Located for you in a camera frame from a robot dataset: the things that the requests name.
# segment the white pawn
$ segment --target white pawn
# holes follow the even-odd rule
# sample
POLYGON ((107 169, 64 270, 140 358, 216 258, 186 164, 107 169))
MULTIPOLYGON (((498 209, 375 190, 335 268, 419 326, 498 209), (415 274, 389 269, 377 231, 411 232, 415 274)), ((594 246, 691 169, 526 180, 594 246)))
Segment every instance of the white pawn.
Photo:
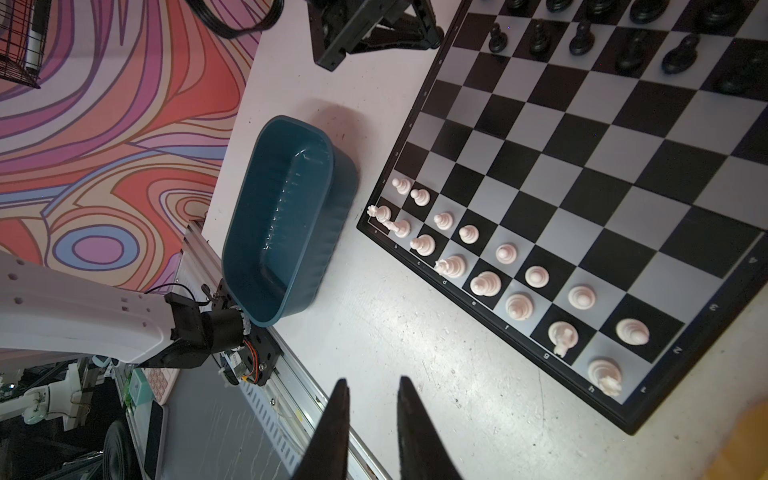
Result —
POLYGON ((636 319, 623 319, 617 323, 616 335, 629 345, 645 345, 650 340, 648 327, 636 319))
POLYGON ((368 207, 368 215, 376 217, 379 222, 383 222, 384 220, 389 220, 392 216, 392 211, 386 205, 382 205, 381 207, 371 205, 368 207))
POLYGON ((523 321, 533 313, 533 302, 522 293, 515 293, 507 298, 507 315, 513 320, 523 321))
POLYGON ((482 272, 469 282, 469 289, 475 295, 494 296, 502 289, 502 279, 493 272, 482 272))
POLYGON ((467 263, 460 255, 451 255, 435 262, 435 272, 448 278, 459 278, 467 270, 467 263))
POLYGON ((589 381, 594 383, 607 396, 621 394, 621 370, 608 359, 592 360, 587 367, 589 381))
POLYGON ((509 265, 514 262, 517 257, 518 251, 515 249, 515 246, 510 243, 505 243, 496 249, 496 260, 504 265, 509 265))
POLYGON ((542 288, 549 283, 549 272, 542 266, 532 266, 525 271, 525 281, 534 288, 542 288))
POLYGON ((435 225, 437 225, 440 230, 447 230, 453 226, 453 215, 448 212, 435 215, 434 220, 435 225))
POLYGON ((555 322, 549 326, 549 339, 554 343, 554 354, 563 358, 578 343, 578 332, 568 322, 555 322))
POLYGON ((395 232, 395 235, 397 235, 400 238, 407 237, 408 234, 411 233, 411 224, 408 223, 407 220, 400 220, 399 222, 384 220, 382 222, 382 225, 384 225, 384 227, 389 228, 391 231, 395 232))
POLYGON ((465 225, 458 229, 458 237, 464 243, 474 243, 480 238, 480 231, 474 225, 465 225))
POLYGON ((422 257, 432 255, 435 251, 435 239, 429 235, 421 235, 411 240, 411 248, 422 257))
POLYGON ((424 190, 423 188, 421 190, 416 190, 414 188, 413 190, 411 190, 411 198, 413 199, 416 205, 419 205, 420 207, 424 207, 426 204, 429 203, 429 192, 427 190, 424 190))
POLYGON ((597 296, 594 290, 585 285, 575 286, 568 292, 568 302, 579 310, 589 310, 594 306, 597 296))
POLYGON ((392 186, 396 188, 397 193, 401 195, 406 195, 411 190, 411 185, 413 184, 407 178, 392 179, 392 186))

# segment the black chess piece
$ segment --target black chess piece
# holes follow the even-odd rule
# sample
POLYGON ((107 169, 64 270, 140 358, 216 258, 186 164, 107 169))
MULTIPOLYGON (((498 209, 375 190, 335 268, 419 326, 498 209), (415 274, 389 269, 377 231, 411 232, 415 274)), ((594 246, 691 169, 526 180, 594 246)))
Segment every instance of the black chess piece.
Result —
POLYGON ((661 61, 661 69, 666 74, 678 74, 686 71, 696 61, 696 45, 699 44, 699 35, 691 33, 683 38, 680 44, 669 50, 661 61))
POLYGON ((576 27, 576 35, 571 39, 571 43, 568 45, 568 49, 571 50, 571 55, 583 55, 592 49, 594 45, 594 33, 589 29, 592 26, 592 22, 589 20, 582 20, 576 27))
POLYGON ((549 50, 550 36, 547 31, 544 22, 536 20, 533 25, 533 35, 531 35, 531 43, 528 46, 533 55, 541 55, 549 50))
POLYGON ((499 53, 507 46, 507 34, 502 31, 502 28, 498 23, 494 23, 491 27, 491 39, 488 40, 488 50, 491 53, 499 53))
POLYGON ((528 4, 528 0, 507 0, 508 10, 518 10, 528 4))
POLYGON ((616 57, 616 70, 623 74, 630 74, 637 70, 645 59, 645 39, 648 32, 637 30, 627 38, 627 43, 616 57))
POLYGON ((550 12, 562 12, 566 8, 571 6, 574 0, 547 0, 547 10, 550 12))
POLYGON ((584 12, 592 21, 599 20, 616 8, 616 0, 585 0, 584 12))
POLYGON ((669 4, 669 0, 635 0, 629 8, 629 19, 638 24, 652 22, 664 13, 669 4))
POLYGON ((741 95, 760 79, 768 64, 768 50, 752 53, 745 63, 725 72, 715 82, 715 90, 728 95, 741 95))
POLYGON ((697 24, 703 31, 717 31, 733 22, 743 9, 740 0, 710 0, 699 10, 697 24))

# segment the wire mesh basket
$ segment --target wire mesh basket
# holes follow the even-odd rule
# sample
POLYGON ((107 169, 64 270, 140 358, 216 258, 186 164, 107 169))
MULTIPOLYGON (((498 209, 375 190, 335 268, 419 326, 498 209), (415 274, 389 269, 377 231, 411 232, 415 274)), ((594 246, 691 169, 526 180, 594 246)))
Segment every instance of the wire mesh basket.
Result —
POLYGON ((40 88, 51 0, 0 0, 0 78, 40 88))

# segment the abstract mural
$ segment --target abstract mural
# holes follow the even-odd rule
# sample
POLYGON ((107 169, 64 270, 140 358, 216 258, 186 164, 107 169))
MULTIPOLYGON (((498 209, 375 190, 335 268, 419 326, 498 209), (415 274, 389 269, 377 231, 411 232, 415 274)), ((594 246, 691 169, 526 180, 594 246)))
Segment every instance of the abstract mural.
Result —
MULTIPOLYGON (((250 26, 263 0, 214 0, 250 26)), ((171 279, 214 192, 259 35, 184 0, 54 0, 41 89, 0 81, 0 250, 108 285, 171 279)))

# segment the white table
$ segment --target white table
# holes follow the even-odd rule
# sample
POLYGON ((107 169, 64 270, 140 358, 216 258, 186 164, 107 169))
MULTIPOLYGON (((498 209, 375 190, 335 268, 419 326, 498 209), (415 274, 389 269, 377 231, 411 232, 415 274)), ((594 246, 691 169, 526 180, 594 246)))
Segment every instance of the white table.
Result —
MULTIPOLYGON (((434 0, 448 28, 459 0, 434 0)), ((768 394, 768 290, 628 436, 356 229, 436 51, 313 64, 306 5, 264 33, 207 215, 221 254, 253 144, 289 115, 323 129, 357 164, 350 218, 312 306, 275 327, 330 393, 351 388, 352 427, 399 477, 396 392, 410 376, 464 478, 694 478, 738 415, 768 394)))

